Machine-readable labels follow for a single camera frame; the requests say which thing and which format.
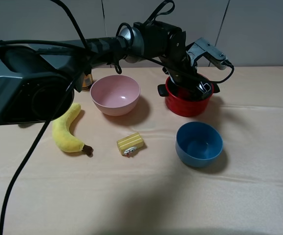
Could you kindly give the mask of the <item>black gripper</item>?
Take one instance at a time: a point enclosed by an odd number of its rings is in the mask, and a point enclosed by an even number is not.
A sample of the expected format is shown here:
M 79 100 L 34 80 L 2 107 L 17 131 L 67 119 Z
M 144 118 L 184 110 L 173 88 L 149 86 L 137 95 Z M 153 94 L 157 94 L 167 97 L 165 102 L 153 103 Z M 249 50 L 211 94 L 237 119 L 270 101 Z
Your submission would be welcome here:
M 197 71 L 192 67 L 186 51 L 186 32 L 172 25 L 166 25 L 164 29 L 167 31 L 167 47 L 159 59 L 166 65 L 166 70 L 181 94 L 192 94 L 193 100 L 205 100 L 212 94 L 213 87 L 197 80 Z

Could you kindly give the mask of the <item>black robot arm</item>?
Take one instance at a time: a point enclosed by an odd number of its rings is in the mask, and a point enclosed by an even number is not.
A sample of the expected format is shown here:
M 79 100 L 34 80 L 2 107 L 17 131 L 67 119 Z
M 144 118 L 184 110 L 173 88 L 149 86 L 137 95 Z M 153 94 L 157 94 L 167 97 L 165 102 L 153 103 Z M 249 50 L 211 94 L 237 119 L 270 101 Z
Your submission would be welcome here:
M 189 98 L 202 98 L 206 81 L 197 73 L 185 44 L 186 33 L 163 22 L 122 23 L 114 37 L 71 44 L 0 41 L 0 125 L 39 123 L 62 115 L 80 92 L 83 80 L 102 65 L 121 73 L 120 60 L 160 59 L 163 70 Z

